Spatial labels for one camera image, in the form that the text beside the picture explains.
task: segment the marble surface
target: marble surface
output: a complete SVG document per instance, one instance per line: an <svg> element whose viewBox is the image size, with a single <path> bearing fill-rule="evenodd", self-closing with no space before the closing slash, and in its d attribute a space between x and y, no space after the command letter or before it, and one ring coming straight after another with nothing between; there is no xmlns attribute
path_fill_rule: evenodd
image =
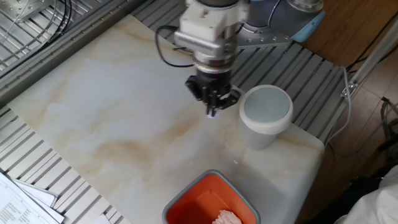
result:
<svg viewBox="0 0 398 224"><path fill-rule="evenodd" d="M168 60L190 63L160 43ZM323 144L292 124L266 150L245 149L238 107L207 118L184 87L193 73L162 63L154 33L127 16L9 107L131 223L162 223L164 206L208 169L227 176L262 223L293 223Z"/></svg>

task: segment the orange tray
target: orange tray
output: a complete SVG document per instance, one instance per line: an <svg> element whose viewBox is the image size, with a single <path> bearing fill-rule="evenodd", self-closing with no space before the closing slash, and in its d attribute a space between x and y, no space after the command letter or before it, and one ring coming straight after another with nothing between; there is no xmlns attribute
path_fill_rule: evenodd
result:
<svg viewBox="0 0 398 224"><path fill-rule="evenodd" d="M260 224L260 214L219 171L208 170L183 189L163 210L165 224L211 224L220 210L243 224Z"/></svg>

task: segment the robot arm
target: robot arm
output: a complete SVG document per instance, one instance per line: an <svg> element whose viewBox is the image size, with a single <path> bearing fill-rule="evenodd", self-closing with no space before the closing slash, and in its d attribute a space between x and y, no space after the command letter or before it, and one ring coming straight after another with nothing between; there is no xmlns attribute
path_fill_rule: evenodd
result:
<svg viewBox="0 0 398 224"><path fill-rule="evenodd" d="M268 28L304 41L322 21L322 0L187 0L175 43L193 52L197 74L185 83L210 116L238 102L231 72L238 33Z"/></svg>

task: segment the gray container rim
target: gray container rim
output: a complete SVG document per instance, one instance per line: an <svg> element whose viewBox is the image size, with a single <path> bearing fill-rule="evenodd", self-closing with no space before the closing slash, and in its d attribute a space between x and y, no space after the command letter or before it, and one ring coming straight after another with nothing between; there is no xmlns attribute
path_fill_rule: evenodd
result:
<svg viewBox="0 0 398 224"><path fill-rule="evenodd" d="M199 177L197 177L194 181L192 181L190 184L188 184L180 193L178 193L163 209L162 212L162 219L164 224L169 224L167 221L167 214L170 210L170 208L178 201L180 198L185 195L194 185L196 185L199 181L201 181L203 178L206 176L214 174L217 175L219 178L221 178L224 182L226 182L229 187L231 187L234 192L243 200L243 202L250 208L254 216L256 217L256 224L261 223L261 217L259 212L254 208L254 206L249 202L249 200L243 196L243 194L232 184L231 181L228 180L220 171L215 170L215 169L210 169L205 171L204 173L200 174Z"/></svg>

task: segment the white cup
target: white cup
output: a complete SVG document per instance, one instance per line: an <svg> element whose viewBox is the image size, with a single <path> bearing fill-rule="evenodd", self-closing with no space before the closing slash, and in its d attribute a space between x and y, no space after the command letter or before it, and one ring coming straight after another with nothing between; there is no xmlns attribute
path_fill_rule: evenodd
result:
<svg viewBox="0 0 398 224"><path fill-rule="evenodd" d="M239 137L250 149L265 149L289 127L292 117L293 102L283 89L256 86L239 103Z"/></svg>

